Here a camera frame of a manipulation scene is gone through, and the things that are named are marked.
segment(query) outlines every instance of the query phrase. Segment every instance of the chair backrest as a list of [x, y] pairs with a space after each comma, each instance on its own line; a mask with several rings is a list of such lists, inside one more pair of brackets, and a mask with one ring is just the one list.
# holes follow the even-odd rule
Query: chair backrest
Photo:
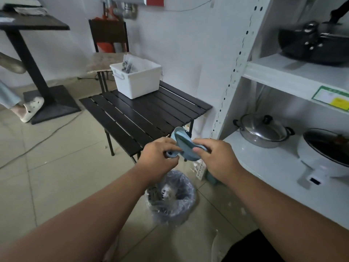
[[90, 19], [89, 24], [96, 52], [98, 52], [97, 43], [99, 42], [125, 43], [127, 52], [129, 52], [129, 40], [125, 22]]

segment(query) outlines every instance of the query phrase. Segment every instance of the yellow label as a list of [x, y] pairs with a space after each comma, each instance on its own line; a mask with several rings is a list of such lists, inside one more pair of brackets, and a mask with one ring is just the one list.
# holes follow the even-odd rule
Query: yellow label
[[339, 97], [336, 97], [334, 100], [332, 100], [330, 105], [340, 109], [349, 110], [349, 101]]

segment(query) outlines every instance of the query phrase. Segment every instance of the storage box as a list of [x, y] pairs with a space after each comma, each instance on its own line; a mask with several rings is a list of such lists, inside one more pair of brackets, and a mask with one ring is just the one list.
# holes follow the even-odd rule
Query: storage box
[[121, 71], [123, 63], [110, 65], [119, 92], [130, 99], [159, 89], [161, 66], [148, 60], [143, 61], [149, 64], [150, 69], [130, 74]]

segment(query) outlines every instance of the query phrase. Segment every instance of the shelf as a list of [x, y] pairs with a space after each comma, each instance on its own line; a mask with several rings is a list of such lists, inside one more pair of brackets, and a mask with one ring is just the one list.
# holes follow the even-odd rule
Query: shelf
[[275, 189], [349, 229], [349, 178], [331, 178], [316, 186], [305, 177], [311, 169], [298, 158], [299, 136], [292, 136], [274, 149], [255, 146], [239, 131], [228, 136], [241, 165]]
[[348, 66], [325, 66], [274, 54], [248, 62], [243, 77], [348, 113], [312, 99], [321, 86], [349, 94]]

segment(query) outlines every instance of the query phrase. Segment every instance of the person's left hand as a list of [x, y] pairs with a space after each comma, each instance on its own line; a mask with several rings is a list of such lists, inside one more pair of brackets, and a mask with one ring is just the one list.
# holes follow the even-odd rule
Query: person's left hand
[[166, 158], [165, 153], [170, 150], [182, 149], [176, 146], [175, 140], [168, 137], [157, 139], [144, 147], [135, 168], [147, 178], [149, 185], [159, 182], [168, 171], [178, 165], [179, 156]]

